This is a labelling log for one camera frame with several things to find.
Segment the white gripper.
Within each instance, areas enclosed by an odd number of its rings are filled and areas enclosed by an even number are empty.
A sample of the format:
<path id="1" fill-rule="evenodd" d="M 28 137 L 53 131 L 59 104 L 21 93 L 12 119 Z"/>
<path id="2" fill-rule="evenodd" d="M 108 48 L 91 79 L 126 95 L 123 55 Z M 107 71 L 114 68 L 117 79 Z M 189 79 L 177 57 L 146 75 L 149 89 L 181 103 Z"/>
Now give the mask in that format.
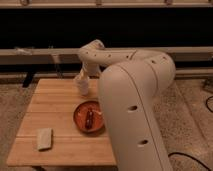
<path id="1" fill-rule="evenodd" d="M 76 83 L 87 82 L 90 77 L 99 77 L 101 74 L 100 67 L 97 64 L 83 63 L 80 73 L 75 76 Z"/>

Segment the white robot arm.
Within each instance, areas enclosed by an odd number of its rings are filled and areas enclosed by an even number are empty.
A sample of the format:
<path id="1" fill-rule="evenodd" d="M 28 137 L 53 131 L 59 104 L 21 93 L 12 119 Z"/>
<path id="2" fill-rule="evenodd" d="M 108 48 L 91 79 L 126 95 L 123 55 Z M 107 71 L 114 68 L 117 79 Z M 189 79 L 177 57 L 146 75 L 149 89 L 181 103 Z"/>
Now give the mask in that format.
<path id="1" fill-rule="evenodd" d="M 175 77 L 172 58 L 144 49 L 107 49 L 94 40 L 78 50 L 81 94 L 97 76 L 98 100 L 118 171 L 173 171 L 153 114 L 152 99 Z"/>

